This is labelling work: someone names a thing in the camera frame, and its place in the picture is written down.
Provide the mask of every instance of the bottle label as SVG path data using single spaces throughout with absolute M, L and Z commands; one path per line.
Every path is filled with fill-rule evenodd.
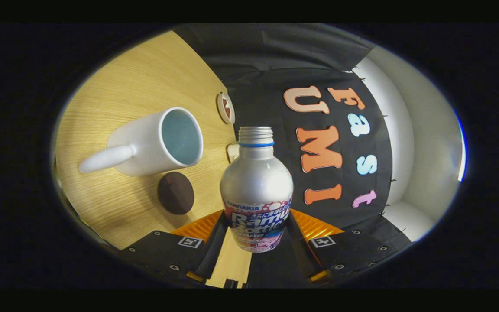
M 292 197 L 285 201 L 250 205 L 224 200 L 228 226 L 243 250 L 263 253 L 280 242 Z

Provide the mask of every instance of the mug handle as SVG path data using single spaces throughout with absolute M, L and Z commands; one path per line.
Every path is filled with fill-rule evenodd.
M 134 156 L 134 148 L 129 145 L 111 146 L 86 158 L 78 167 L 82 173 L 94 172 L 118 166 Z

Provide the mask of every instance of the black cloth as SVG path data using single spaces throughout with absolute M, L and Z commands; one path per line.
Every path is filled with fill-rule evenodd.
M 375 47 L 326 24 L 185 24 L 174 32 L 221 80 L 275 69 L 351 71 Z
M 329 69 L 279 69 L 240 75 L 226 79 L 224 85 L 229 90 L 236 123 L 236 135 L 241 126 L 271 126 L 275 140 L 275 157 L 289 169 L 294 180 L 292 208 L 336 227 L 348 227 L 354 223 L 376 217 L 384 209 L 390 191 L 392 178 L 392 149 L 382 112 L 367 87 L 354 73 L 344 73 Z M 285 104 L 284 92 L 290 88 L 314 85 L 321 92 L 320 101 L 327 103 L 329 114 L 322 112 L 296 112 Z M 327 88 L 352 88 L 366 108 L 338 103 Z M 316 97 L 298 97 L 299 104 L 317 103 Z M 369 134 L 354 136 L 350 131 L 348 114 L 363 115 L 371 127 Z M 296 129 L 326 130 L 335 126 L 339 139 L 328 147 L 342 155 L 341 168 L 330 166 L 303 172 L 301 156 L 305 153 L 296 136 Z M 378 160 L 373 174 L 361 175 L 356 169 L 360 156 L 374 155 Z M 310 205 L 304 202 L 307 189 L 321 190 L 342 186 L 340 199 L 315 201 Z M 353 208 L 356 197 L 376 193 L 372 203 L 360 204 Z

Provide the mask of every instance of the blue ring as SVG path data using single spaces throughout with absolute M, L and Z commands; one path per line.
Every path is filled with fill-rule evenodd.
M 275 142 L 273 143 L 260 143 L 260 144 L 243 144 L 243 143 L 238 143 L 239 146 L 242 147 L 268 147 L 268 146 L 273 146 Z

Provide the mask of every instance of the white mug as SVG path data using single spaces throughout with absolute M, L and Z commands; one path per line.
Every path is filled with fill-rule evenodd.
M 197 164 L 204 138 L 186 109 L 169 108 L 127 123 L 109 136 L 107 148 L 86 158 L 82 173 L 115 167 L 127 176 L 145 176 Z

